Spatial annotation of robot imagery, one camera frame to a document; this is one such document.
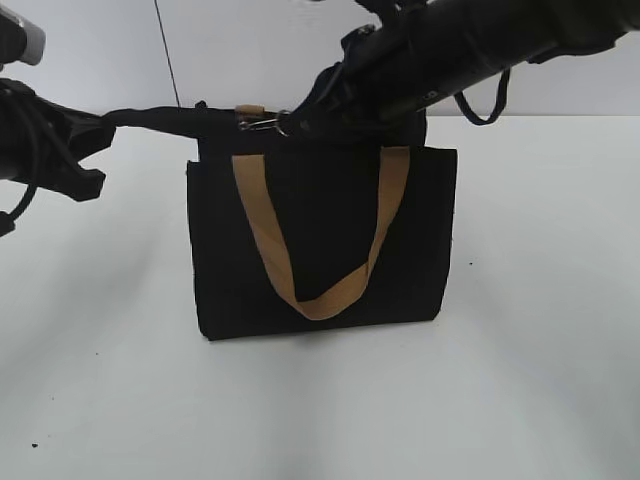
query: tan strap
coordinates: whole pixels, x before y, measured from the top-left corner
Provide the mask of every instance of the tan strap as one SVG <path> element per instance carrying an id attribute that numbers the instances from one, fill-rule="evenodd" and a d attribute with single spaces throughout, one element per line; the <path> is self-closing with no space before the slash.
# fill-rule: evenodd
<path id="1" fill-rule="evenodd" d="M 264 117 L 265 108 L 260 105 L 238 105 L 236 113 L 238 115 L 249 115 L 252 117 Z"/>
<path id="2" fill-rule="evenodd" d="M 385 148 L 380 156 L 378 223 L 367 263 L 315 300 L 298 302 L 291 258 L 269 196 L 264 155 L 233 157 L 238 191 L 269 280 L 278 295 L 309 320 L 327 320 L 364 294 L 380 249 L 404 197 L 410 167 L 408 147 Z"/>

